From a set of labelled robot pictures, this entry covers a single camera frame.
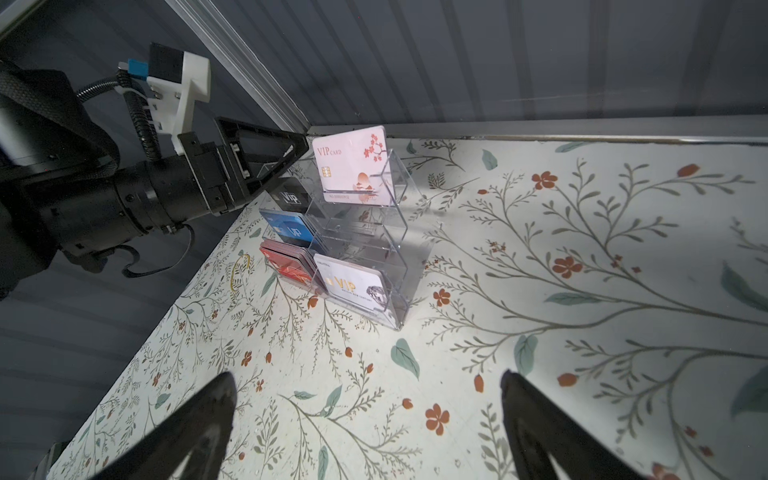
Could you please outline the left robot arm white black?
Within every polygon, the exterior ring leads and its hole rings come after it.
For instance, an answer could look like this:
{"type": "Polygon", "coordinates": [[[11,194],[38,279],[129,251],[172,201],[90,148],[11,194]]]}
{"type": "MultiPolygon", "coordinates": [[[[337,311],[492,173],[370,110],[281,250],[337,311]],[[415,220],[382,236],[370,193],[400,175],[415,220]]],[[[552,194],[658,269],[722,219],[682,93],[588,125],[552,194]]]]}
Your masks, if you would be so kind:
{"type": "Polygon", "coordinates": [[[220,143],[183,133],[163,156],[142,89],[127,72],[84,89],[57,70],[1,65],[1,292],[48,269],[58,253],[102,271],[119,249],[154,232],[174,234],[206,215],[236,211],[309,148],[298,133],[219,118],[220,143]],[[127,97],[146,159],[123,166],[85,101],[113,90],[127,97]]]}

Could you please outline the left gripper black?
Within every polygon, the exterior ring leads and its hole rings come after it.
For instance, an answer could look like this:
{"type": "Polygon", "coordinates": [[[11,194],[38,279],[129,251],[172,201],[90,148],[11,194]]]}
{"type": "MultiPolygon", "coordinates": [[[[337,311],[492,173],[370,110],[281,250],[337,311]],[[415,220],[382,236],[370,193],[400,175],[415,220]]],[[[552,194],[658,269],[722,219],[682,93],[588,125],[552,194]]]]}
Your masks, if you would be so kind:
{"type": "Polygon", "coordinates": [[[289,131],[217,117],[223,145],[204,143],[195,133],[177,136],[183,155],[214,215],[245,207],[273,179],[309,151],[307,137],[289,131]]]}

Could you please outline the clear acrylic card display stand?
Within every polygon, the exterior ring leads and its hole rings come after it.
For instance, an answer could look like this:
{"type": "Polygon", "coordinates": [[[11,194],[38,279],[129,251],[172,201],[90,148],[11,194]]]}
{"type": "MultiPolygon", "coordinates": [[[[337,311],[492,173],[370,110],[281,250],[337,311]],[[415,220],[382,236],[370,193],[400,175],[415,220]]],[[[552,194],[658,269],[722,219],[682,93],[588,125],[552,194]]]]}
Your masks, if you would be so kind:
{"type": "Polygon", "coordinates": [[[324,296],[337,304],[393,330],[402,328],[416,293],[431,247],[422,233],[432,218],[421,212],[423,196],[400,156],[387,143],[392,172],[393,204],[372,206],[337,204],[324,200],[320,175],[313,153],[297,161],[284,177],[294,177],[315,197],[325,217],[305,216],[318,231],[326,252],[322,255],[353,262],[378,270],[384,277],[389,294],[389,306],[384,312],[370,312],[324,293],[312,291],[301,284],[276,275],[308,292],[324,296]]]}

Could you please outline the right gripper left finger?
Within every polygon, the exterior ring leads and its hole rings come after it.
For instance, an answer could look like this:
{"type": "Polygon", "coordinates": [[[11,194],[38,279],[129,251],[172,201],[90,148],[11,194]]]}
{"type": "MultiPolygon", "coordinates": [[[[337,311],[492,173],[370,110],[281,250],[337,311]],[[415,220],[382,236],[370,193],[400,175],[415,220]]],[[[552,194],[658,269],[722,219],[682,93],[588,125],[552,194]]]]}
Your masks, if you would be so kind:
{"type": "Polygon", "coordinates": [[[216,479],[224,461],[237,406],[230,372],[212,379],[96,479],[216,479]]]}

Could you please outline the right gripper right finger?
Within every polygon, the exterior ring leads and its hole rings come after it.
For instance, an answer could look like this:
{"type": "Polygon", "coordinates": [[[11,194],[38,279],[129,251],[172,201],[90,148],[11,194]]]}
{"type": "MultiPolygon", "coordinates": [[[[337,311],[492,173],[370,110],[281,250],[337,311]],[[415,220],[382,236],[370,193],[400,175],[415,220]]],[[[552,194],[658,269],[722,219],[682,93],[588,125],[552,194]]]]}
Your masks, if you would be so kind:
{"type": "Polygon", "coordinates": [[[503,424],[521,479],[639,479],[630,466],[547,398],[522,375],[507,370],[501,382],[503,424]]]}

